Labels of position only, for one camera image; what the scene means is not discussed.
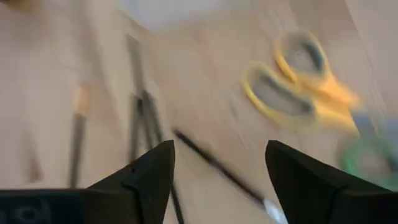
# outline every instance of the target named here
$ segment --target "green object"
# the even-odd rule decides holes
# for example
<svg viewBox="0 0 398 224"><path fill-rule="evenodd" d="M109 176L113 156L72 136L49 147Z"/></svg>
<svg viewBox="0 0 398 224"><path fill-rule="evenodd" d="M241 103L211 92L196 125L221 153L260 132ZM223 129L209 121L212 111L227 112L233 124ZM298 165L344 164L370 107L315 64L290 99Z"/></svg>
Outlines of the green object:
<svg viewBox="0 0 398 224"><path fill-rule="evenodd" d="M379 136L361 136L351 139L341 148L341 159L344 170L356 177L367 180L389 190L398 191L398 158L389 141ZM369 175L358 165L358 159L372 153L388 163L388 174Z"/></svg>

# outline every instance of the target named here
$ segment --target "yellow scissors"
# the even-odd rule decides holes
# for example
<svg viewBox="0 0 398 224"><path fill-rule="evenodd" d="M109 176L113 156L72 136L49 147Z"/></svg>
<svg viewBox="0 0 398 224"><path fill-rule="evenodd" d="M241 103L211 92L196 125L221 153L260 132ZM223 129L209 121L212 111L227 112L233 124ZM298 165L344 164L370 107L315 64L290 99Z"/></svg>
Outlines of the yellow scissors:
<svg viewBox="0 0 398 224"><path fill-rule="evenodd" d="M258 110L290 127L331 123L357 131L352 114L362 110L359 99L337 82L312 34L279 40L275 59L286 78L263 63L255 63L244 76L244 91Z"/></svg>

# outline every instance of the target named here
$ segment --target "scissors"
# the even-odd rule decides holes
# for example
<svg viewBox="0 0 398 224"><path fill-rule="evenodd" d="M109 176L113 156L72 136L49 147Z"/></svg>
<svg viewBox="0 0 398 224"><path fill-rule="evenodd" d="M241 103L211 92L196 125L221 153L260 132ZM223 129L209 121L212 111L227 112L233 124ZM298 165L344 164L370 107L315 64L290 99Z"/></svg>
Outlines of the scissors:
<svg viewBox="0 0 398 224"><path fill-rule="evenodd" d="M244 91L259 111L293 128L326 123L358 132L353 116L364 113L361 102L335 78L312 34L281 38L274 57L283 75L259 62L243 78Z"/></svg>

